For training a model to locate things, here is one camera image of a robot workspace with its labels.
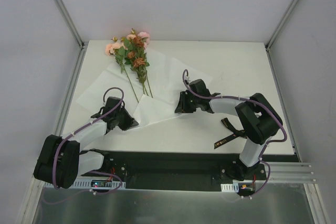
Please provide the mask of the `peach rose stem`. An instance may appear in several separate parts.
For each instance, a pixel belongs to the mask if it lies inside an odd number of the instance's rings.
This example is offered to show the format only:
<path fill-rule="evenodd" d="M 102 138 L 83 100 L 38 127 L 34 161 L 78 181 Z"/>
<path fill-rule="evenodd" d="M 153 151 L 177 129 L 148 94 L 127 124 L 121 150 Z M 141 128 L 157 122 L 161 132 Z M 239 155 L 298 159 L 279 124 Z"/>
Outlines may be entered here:
<path fill-rule="evenodd" d="M 121 74 L 124 73 L 126 75 L 127 80 L 128 80 L 128 82 L 131 86 L 131 90 L 134 94 L 134 97 L 135 97 L 137 103 L 139 103 L 138 96 L 136 94 L 136 91 L 133 87 L 133 84 L 131 82 L 131 79 L 130 79 L 130 77 L 128 75 L 128 72 L 126 70 L 126 67 L 125 67 L 126 48 L 125 48 L 124 44 L 122 42 L 119 42 L 117 37 L 113 37 L 112 43 L 106 45 L 105 53 L 106 53 L 107 56 L 114 56 L 114 59 L 115 59 L 116 63 L 120 67 Z"/>
<path fill-rule="evenodd" d="M 141 32 L 138 33 L 138 37 L 140 37 L 143 40 L 144 49 L 146 50 L 147 46 L 150 43 L 150 34 L 147 33 L 147 32 L 141 31 Z M 148 87 L 150 89 L 150 95 L 151 95 L 151 97 L 153 97 L 151 87 L 150 87 L 150 84 L 149 84 L 149 80 L 147 79 L 147 81 L 148 81 Z"/>

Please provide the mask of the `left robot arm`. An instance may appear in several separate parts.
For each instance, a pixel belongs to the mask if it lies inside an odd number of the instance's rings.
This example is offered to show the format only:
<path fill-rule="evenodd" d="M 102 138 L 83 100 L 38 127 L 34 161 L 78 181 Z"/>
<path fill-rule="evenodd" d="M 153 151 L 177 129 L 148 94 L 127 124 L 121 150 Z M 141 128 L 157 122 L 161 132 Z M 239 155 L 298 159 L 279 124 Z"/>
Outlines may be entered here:
<path fill-rule="evenodd" d="M 127 131 L 139 125 L 125 108 L 120 98 L 109 97 L 105 106 L 93 114 L 89 121 L 66 136 L 46 137 L 39 154 L 33 176 L 52 184 L 56 189 L 67 189 L 78 175 L 94 170 L 99 176 L 110 173 L 111 164 L 103 155 L 90 154 L 83 149 L 116 127 Z"/>

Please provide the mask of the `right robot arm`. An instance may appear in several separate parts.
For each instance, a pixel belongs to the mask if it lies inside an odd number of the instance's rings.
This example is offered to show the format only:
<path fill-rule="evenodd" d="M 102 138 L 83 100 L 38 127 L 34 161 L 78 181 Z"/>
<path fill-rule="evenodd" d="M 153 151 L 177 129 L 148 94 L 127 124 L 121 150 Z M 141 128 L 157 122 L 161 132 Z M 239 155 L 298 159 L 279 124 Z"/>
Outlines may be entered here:
<path fill-rule="evenodd" d="M 228 177 L 240 181 L 250 178 L 260 164 L 267 146 L 276 142 L 273 137 L 277 132 L 282 131 L 282 142 L 287 140 L 282 119 L 261 93 L 247 98 L 211 94 L 202 79 L 190 82 L 187 73 L 184 73 L 182 80 L 186 91 L 180 93 L 175 113 L 194 113 L 201 109 L 211 114 L 236 116 L 240 120 L 243 128 L 238 130 L 227 118 L 222 119 L 222 124 L 231 131 L 231 135 L 214 143 L 214 148 L 217 149 L 238 137 L 246 140 L 238 160 L 226 170 Z"/>

